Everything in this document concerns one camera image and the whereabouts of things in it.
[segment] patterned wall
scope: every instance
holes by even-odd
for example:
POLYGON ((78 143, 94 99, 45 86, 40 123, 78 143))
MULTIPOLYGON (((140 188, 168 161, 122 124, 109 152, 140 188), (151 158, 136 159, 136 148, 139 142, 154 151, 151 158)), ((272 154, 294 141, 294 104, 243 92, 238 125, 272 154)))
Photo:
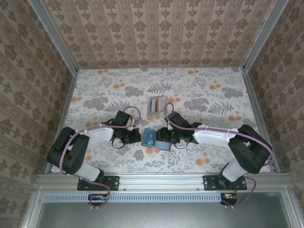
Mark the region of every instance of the patterned wall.
POLYGON ((303 0, 289 1, 250 75, 281 169, 304 209, 303 0))
POLYGON ((71 74, 25 0, 0 2, 0 227, 22 222, 71 74))
POLYGON ((242 65, 275 0, 43 0, 78 68, 242 65))

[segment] black mounting bracket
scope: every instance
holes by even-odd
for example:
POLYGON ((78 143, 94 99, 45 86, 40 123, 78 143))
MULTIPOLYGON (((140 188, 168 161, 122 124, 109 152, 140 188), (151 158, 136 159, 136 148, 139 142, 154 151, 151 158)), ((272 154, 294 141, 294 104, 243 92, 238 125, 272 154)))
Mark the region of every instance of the black mounting bracket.
MULTIPOLYGON (((103 184, 108 186, 111 191, 118 191, 119 176, 103 176, 103 184)), ((88 182, 79 179, 77 185, 78 191, 105 191, 106 189, 100 185, 89 184, 88 182)))
POLYGON ((203 176, 203 183, 205 191, 218 191, 218 190, 247 190, 246 180, 244 177, 239 177, 235 182, 230 182, 224 188, 220 185, 218 175, 203 176))

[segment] floral tablecloth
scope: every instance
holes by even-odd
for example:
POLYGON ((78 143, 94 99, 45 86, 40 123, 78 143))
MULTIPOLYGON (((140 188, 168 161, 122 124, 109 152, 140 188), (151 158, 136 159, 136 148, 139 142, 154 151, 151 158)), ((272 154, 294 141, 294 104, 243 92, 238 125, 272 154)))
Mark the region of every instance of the floral tablecloth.
MULTIPOLYGON (((146 116, 149 97, 157 95, 168 96, 189 123, 221 128, 249 124, 257 130, 240 68, 80 70, 65 126, 96 126, 114 118, 118 110, 134 105, 142 113, 140 133, 145 128, 160 129, 166 126, 163 116, 146 116)), ((127 112, 138 117, 136 110, 127 112)), ((173 146, 166 152, 140 143, 115 149, 111 142, 95 144, 85 156, 105 172, 219 172, 234 159, 229 149, 209 144, 189 144, 181 150, 173 146)))

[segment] floral wallpaper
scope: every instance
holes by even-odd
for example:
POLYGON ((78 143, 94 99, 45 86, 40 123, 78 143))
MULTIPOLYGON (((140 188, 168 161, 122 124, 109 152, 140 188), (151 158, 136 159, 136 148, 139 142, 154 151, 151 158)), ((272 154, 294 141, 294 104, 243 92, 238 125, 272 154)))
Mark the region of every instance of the floral wallpaper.
POLYGON ((275 0, 43 0, 78 68, 240 66, 275 0))
POLYGON ((290 0, 250 76, 283 172, 304 212, 304 1, 290 0))
POLYGON ((0 1, 0 227, 22 224, 71 74, 26 0, 0 1))
MULTIPOLYGON (((221 128, 249 124, 257 130, 240 68, 80 70, 65 125, 74 129, 97 126, 134 105, 142 113, 140 133, 145 128, 158 130, 166 126, 164 117, 146 114, 149 98, 157 95, 168 96, 189 123, 221 128)), ((138 118, 136 110, 127 112, 138 118)), ((167 152, 140 142, 115 149, 110 141, 88 147, 85 156, 105 172, 219 172, 233 159, 230 149, 210 144, 190 143, 180 150, 172 146, 167 152)))

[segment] blue object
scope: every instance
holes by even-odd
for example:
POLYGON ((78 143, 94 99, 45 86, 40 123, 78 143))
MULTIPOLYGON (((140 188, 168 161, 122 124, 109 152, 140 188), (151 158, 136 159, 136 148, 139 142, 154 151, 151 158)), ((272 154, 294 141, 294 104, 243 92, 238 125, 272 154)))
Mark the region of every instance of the blue object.
POLYGON ((170 151, 171 143, 155 140, 155 134, 156 132, 154 130, 145 128, 142 137, 142 146, 161 151, 170 151))

